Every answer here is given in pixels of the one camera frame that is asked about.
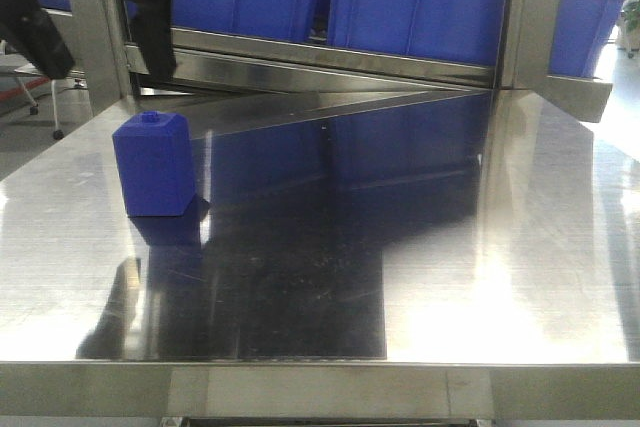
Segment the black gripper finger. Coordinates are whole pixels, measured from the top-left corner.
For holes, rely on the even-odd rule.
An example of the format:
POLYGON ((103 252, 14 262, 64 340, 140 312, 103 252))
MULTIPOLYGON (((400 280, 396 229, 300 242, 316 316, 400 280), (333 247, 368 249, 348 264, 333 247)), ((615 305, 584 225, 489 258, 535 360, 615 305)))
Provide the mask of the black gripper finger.
POLYGON ((128 1, 136 6, 129 27, 148 74, 157 81, 171 80, 177 66, 171 33, 172 0, 128 1))
POLYGON ((1 38, 50 79, 64 79, 75 65, 38 0, 1 0, 1 38))

